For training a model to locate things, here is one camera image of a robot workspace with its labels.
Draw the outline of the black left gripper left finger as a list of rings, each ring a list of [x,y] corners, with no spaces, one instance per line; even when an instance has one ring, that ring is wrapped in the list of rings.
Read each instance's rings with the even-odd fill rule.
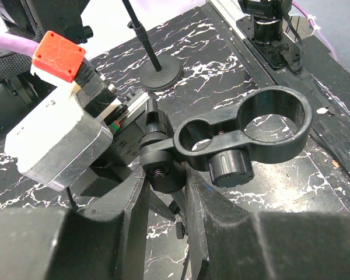
[[[142,279],[149,193],[136,169],[79,212],[0,210],[0,279]]]

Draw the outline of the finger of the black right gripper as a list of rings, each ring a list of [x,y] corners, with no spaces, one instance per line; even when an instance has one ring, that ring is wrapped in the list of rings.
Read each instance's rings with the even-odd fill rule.
[[[131,173],[132,170],[127,166],[88,167],[73,183],[72,190],[80,197],[101,198]]]

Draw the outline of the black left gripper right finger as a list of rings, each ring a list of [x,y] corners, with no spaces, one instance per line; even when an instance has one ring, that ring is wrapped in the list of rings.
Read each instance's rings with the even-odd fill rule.
[[[186,175],[193,279],[350,279],[350,214],[249,212]]]

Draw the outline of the black tripod stand with ring clamp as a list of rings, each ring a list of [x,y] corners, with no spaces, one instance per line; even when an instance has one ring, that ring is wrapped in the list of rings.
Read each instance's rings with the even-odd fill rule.
[[[290,119],[296,132],[263,141],[246,127],[264,115]],[[271,86],[239,103],[196,115],[173,129],[156,100],[146,105],[140,164],[153,189],[170,194],[185,218],[193,279],[257,279],[267,274],[254,215],[222,195],[254,178],[253,162],[287,162],[304,149],[312,108],[299,92]]]

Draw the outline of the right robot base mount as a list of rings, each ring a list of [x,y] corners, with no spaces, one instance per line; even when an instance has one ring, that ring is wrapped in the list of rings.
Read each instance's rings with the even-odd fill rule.
[[[289,67],[294,73],[305,64],[303,40],[292,24],[292,1],[239,1],[241,11],[251,16],[252,45],[272,69]]]

